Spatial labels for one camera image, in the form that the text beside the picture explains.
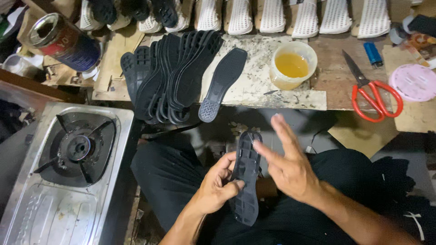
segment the metal can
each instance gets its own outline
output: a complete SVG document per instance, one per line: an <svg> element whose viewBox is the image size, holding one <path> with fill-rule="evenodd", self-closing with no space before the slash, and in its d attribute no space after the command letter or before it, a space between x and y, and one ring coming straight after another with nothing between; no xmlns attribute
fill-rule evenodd
<svg viewBox="0 0 436 245"><path fill-rule="evenodd" d="M29 32L30 43L76 71L87 71L100 58L97 42L58 13L39 19Z"/></svg>

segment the red scissors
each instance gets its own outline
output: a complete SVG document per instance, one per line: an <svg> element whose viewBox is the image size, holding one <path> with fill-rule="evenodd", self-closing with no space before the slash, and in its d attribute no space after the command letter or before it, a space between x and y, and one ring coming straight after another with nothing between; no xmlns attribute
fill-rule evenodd
<svg viewBox="0 0 436 245"><path fill-rule="evenodd" d="M363 75L362 71L359 69L359 67L356 65L356 63L353 61L353 59L344 51L342 50L342 54L345 57L345 61L348 64L348 67L350 68L351 72L353 73L354 77L357 80L357 85L353 86L353 93L351 95L351 103L353 104L353 108L354 110L357 112L357 114L359 114L359 116L365 120L368 120L370 122L373 123L378 123L381 122L385 119L385 116L388 117L397 117L400 115L401 111L403 111L403 99L401 98L401 96L398 94L397 91L395 91L395 89L393 89L391 86L375 80L375 81L371 81L366 79L366 77ZM372 93L374 94L375 100L368 95L367 92L365 92L365 90L362 89L363 86L368 85L371 90ZM380 93L378 92L377 87L380 87L386 91L388 91L389 93L392 94L392 96L394 96L395 100L397 101L397 111L394 114L391 114L388 112L388 110L386 109L385 103L382 100L382 97L380 96ZM366 101L369 102L369 104L371 104L371 106L377 111L378 113L378 118L374 119L374 118L370 118L367 117L360 109L359 109L359 105L357 104L357 92L359 91L359 93L366 99Z"/></svg>

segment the stainless steel stove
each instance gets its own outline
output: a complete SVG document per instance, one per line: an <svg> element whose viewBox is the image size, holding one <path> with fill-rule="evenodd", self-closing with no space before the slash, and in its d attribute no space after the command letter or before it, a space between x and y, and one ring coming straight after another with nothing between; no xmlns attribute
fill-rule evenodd
<svg viewBox="0 0 436 245"><path fill-rule="evenodd" d="M1 220L0 244L102 244L106 228L115 232L109 219L120 197L112 197L123 192L116 180L132 123L130 110L47 103Z"/></svg>

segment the scissors handle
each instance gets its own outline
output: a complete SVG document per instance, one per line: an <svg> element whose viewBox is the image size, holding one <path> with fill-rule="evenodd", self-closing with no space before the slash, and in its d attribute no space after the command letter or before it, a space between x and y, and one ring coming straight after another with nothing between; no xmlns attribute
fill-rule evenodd
<svg viewBox="0 0 436 245"><path fill-rule="evenodd" d="M401 96L398 94L398 92L393 89L391 86L379 81L379 80L375 80L375 81L371 81L369 84L369 87L371 88L372 92L374 93L375 99L377 100L377 103L380 107L380 109L383 111L383 114L385 114L388 117L397 117L400 115L400 113L403 111L403 99L401 98ZM382 97L380 96L380 93L378 92L377 87L380 87L386 91L388 91L389 93L392 94L392 96L395 98L395 100L397 101L397 111L394 114L391 114L388 112L388 110L386 109L385 103L382 100Z"/></svg>
<svg viewBox="0 0 436 245"><path fill-rule="evenodd" d="M363 98L366 99L366 101L368 101L368 103L377 111L378 113L378 118L374 119L371 117L366 116L359 108L359 105L357 104L357 92L359 91L359 93L363 96ZM359 89L357 87L357 85L353 86L353 93L351 94L351 103L353 105L354 110L357 112L357 114L365 119L368 120L370 122L373 123L378 123L381 122L385 119L385 115L383 114L382 109L378 106L377 102L375 100L373 100L363 89Z"/></svg>

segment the black pants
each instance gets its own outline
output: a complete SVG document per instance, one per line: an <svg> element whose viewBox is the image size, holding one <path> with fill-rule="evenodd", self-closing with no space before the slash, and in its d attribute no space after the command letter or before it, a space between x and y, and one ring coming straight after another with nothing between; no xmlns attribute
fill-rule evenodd
<svg viewBox="0 0 436 245"><path fill-rule="evenodd" d="M315 155L311 164L320 180L371 207L382 177L373 171L371 161L364 154L349 149L329 150ZM139 146L131 168L165 231L174 224L206 174L192 145L183 137L159 139ZM237 222L228 205L224 205L208 215L198 243L266 244L261 240L280 242L286 236L294 244L298 244L297 241L354 244L326 215L285 195L252 227Z"/></svg>

